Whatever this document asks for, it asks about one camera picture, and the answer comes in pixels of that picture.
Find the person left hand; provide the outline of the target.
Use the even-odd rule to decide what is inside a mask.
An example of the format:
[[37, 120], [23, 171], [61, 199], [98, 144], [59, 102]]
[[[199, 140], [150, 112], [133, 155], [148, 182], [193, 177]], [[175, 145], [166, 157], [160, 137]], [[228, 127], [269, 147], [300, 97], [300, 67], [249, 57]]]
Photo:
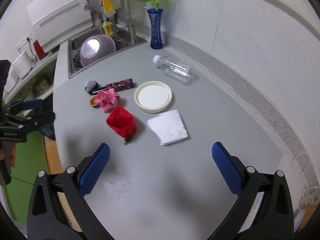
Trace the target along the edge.
[[14, 142], [1, 142], [0, 160], [7, 160], [15, 168], [16, 144]]

